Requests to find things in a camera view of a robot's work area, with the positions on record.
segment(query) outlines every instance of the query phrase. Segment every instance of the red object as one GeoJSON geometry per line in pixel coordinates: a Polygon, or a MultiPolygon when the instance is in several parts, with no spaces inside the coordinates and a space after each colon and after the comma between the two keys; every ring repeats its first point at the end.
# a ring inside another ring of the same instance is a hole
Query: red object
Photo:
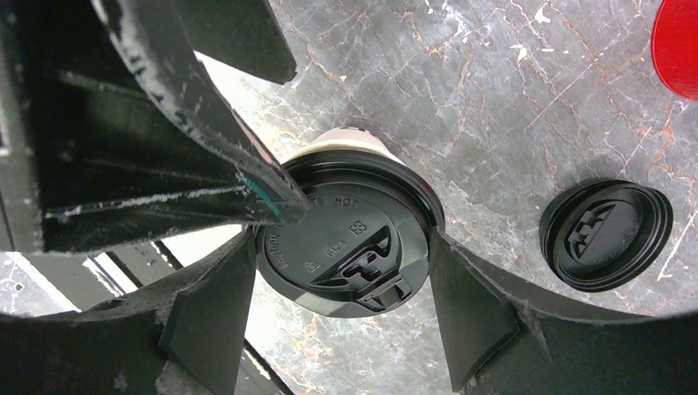
{"type": "Polygon", "coordinates": [[[664,85],[698,100],[698,0],[664,0],[654,23],[652,59],[664,85]]]}

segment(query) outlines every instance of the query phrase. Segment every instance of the black plastic lid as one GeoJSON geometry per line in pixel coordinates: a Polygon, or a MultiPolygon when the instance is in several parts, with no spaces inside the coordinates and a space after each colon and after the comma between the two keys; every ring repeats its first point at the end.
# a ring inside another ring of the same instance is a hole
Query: black plastic lid
{"type": "Polygon", "coordinates": [[[272,288],[316,313],[358,318],[407,302],[429,272],[438,198],[418,175],[359,151],[302,156],[286,168],[308,195],[298,224],[264,226],[257,263],[272,288]]]}
{"type": "Polygon", "coordinates": [[[619,180],[584,182],[556,197],[540,224],[543,257],[586,292],[621,286],[656,259],[672,230],[672,207],[652,188],[619,180]]]}

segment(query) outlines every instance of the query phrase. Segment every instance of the gray marble table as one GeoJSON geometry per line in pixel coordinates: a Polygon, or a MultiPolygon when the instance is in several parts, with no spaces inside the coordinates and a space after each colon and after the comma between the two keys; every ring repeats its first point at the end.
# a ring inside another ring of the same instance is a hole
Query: gray marble table
{"type": "MultiPolygon", "coordinates": [[[[481,257],[611,309],[698,307],[698,105],[654,72],[659,0],[271,3],[299,63],[294,81],[206,64],[279,157],[330,128],[366,128],[433,185],[448,232],[481,257]],[[557,280],[537,240],[545,206],[590,177],[657,188],[675,215],[655,264],[595,295],[557,280]]],[[[428,284],[391,314],[340,320],[260,278],[247,335],[298,393],[451,393],[428,284]]]]}

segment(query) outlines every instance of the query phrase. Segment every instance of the teal mark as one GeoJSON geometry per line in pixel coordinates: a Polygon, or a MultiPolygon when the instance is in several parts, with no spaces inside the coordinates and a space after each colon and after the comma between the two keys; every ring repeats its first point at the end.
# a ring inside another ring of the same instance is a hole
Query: teal mark
{"type": "Polygon", "coordinates": [[[277,216],[279,220],[282,220],[282,212],[279,211],[279,207],[277,207],[274,202],[272,202],[272,199],[267,195],[260,187],[257,186],[257,184],[254,183],[251,179],[248,179],[247,177],[243,176],[244,184],[247,186],[247,188],[252,189],[252,192],[256,193],[257,196],[262,198],[265,203],[267,203],[267,206],[269,207],[270,210],[273,211],[273,213],[277,216]]]}

